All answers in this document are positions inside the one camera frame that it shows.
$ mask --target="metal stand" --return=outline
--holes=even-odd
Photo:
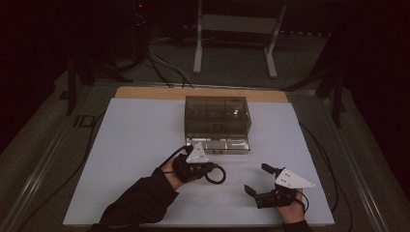
[[[308,78],[303,79],[291,86],[280,88],[281,91],[292,92],[295,91],[314,80],[322,78],[322,82],[319,87],[316,89],[316,95],[319,98],[327,98],[330,93],[334,90],[334,100],[333,100],[333,109],[332,109],[332,118],[338,128],[341,128],[340,124],[340,109],[341,109],[341,93],[343,87],[343,73],[342,69],[327,69],[323,72],[320,72],[316,75],[310,75]]]
[[[278,74],[275,68],[274,58],[272,57],[272,52],[278,38],[278,33],[285,11],[286,5],[282,5],[278,18],[203,14],[202,0],[198,0],[198,25],[193,73],[201,73],[202,30],[249,32],[272,35],[271,42],[267,47],[265,47],[265,57],[266,64],[268,65],[269,77],[277,78]]]
[[[67,110],[67,115],[71,115],[73,109],[76,105],[76,84],[75,78],[78,74],[81,82],[85,85],[93,85],[95,77],[91,72],[90,66],[93,66],[94,69],[99,70],[103,73],[108,74],[114,80],[124,83],[130,83],[132,80],[124,78],[122,75],[117,72],[109,69],[105,65],[94,60],[90,56],[83,54],[77,50],[72,50],[68,55],[68,64],[67,64],[67,73],[68,73],[68,88],[69,88],[69,108]]]

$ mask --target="hand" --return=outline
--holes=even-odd
[[[298,189],[298,192],[296,194],[296,199],[302,201],[302,190],[301,189]],[[297,201],[293,201],[292,204],[290,204],[290,206],[275,207],[275,209],[278,211],[278,213],[282,217],[283,223],[285,224],[290,224],[290,223],[295,223],[295,222],[305,220],[304,207],[302,206],[301,203],[298,203]]]
[[[173,172],[172,169],[172,162],[175,160],[172,159],[169,162],[167,162],[166,164],[163,165],[163,167],[161,168],[162,172],[164,172],[164,175],[166,177],[166,179],[168,179],[169,184],[171,184],[171,186],[174,188],[174,190],[177,190],[179,187],[181,187],[184,183],[181,182],[177,176],[175,176],[175,173]]]

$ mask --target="black sleeve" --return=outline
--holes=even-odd
[[[305,220],[290,224],[283,224],[283,230],[285,232],[311,232],[311,229]]]
[[[94,224],[90,231],[131,231],[138,224],[158,222],[177,196],[165,175],[156,170],[151,177],[139,179],[109,205],[100,223]]]

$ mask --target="white table surface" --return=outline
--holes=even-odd
[[[112,99],[63,223],[98,222],[105,207],[183,146],[184,108],[185,101]],[[249,112],[250,154],[209,155],[225,169],[226,181],[216,186],[203,178],[182,186],[165,218],[146,226],[281,226],[274,209],[257,209],[244,192],[244,184],[258,193],[274,188],[274,176],[260,168],[263,162],[315,183],[304,189],[307,221],[334,223],[291,103],[249,102]],[[210,177],[218,180],[218,171]]]

